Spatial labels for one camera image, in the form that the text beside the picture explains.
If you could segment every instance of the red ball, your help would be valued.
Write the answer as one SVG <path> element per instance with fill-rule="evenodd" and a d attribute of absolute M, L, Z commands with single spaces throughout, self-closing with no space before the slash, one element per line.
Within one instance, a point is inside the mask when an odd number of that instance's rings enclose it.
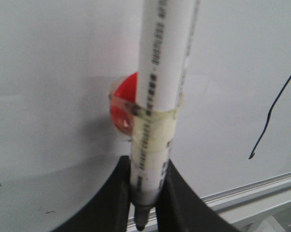
<path fill-rule="evenodd" d="M 117 88 L 114 95 L 127 101 L 136 102 L 138 73 L 127 77 Z M 132 135 L 133 116 L 111 104 L 110 114 L 113 124 L 124 134 Z"/>

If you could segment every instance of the black marker line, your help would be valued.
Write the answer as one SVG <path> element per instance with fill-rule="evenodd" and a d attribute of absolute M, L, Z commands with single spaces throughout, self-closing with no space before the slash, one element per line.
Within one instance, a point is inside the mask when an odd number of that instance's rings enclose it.
<path fill-rule="evenodd" d="M 272 110 L 273 110 L 273 108 L 274 108 L 276 102 L 278 101 L 279 97 L 281 96 L 282 92 L 285 90 L 287 84 L 290 82 L 290 80 L 291 80 L 291 76 L 288 78 L 288 80 L 286 81 L 285 85 L 283 86 L 283 88 L 282 88 L 281 91 L 279 92 L 278 96 L 276 97 L 275 101 L 273 102 L 273 104 L 272 104 L 272 106 L 271 106 L 271 108 L 270 108 L 270 111 L 269 111 L 269 113 L 267 114 L 267 119 L 266 119 L 266 123 L 265 123 L 264 129 L 263 129 L 263 131 L 262 131 L 262 133 L 261 133 L 261 135 L 260 135 L 258 141 L 256 142 L 256 145 L 254 146 L 254 148 L 253 148 L 253 150 L 252 150 L 252 152 L 251 152 L 251 154 L 250 154 L 250 156 L 249 156 L 249 158 L 248 158 L 249 160 L 250 160 L 251 158 L 254 157 L 254 155 L 255 155 L 255 150 L 256 150 L 256 148 L 257 148 L 257 146 L 258 146 L 260 140 L 262 139 L 262 137 L 263 137 L 263 135 L 264 135 L 264 133 L 265 133 L 265 131 L 266 131 L 266 129 L 267 129 L 267 126 L 269 125 L 270 118 L 271 118 L 271 114 L 272 114 Z"/>

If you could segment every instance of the whiteboard marker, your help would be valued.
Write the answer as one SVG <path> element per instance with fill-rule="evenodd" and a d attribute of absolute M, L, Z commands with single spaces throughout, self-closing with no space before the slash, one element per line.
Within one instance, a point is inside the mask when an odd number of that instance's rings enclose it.
<path fill-rule="evenodd" d="M 144 1 L 130 187 L 143 230 L 162 189 L 180 105 L 198 0 Z"/>

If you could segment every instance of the black holder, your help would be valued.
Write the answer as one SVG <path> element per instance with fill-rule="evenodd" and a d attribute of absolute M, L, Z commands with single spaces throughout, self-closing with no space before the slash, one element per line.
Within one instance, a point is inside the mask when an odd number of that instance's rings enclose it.
<path fill-rule="evenodd" d="M 121 156 L 99 192 L 52 232 L 125 232 L 130 206 L 129 156 Z M 156 204 L 159 232 L 239 232 L 188 186 L 172 161 Z"/>

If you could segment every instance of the whiteboard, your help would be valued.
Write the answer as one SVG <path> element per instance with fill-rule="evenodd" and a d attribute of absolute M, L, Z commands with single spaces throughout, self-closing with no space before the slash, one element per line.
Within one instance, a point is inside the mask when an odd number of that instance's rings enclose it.
<path fill-rule="evenodd" d="M 130 153 L 108 92 L 138 68 L 141 8 L 0 1 L 0 232 L 50 231 Z M 199 196 L 291 172 L 291 83 L 248 161 L 290 74 L 291 1 L 201 2 L 171 154 Z"/>

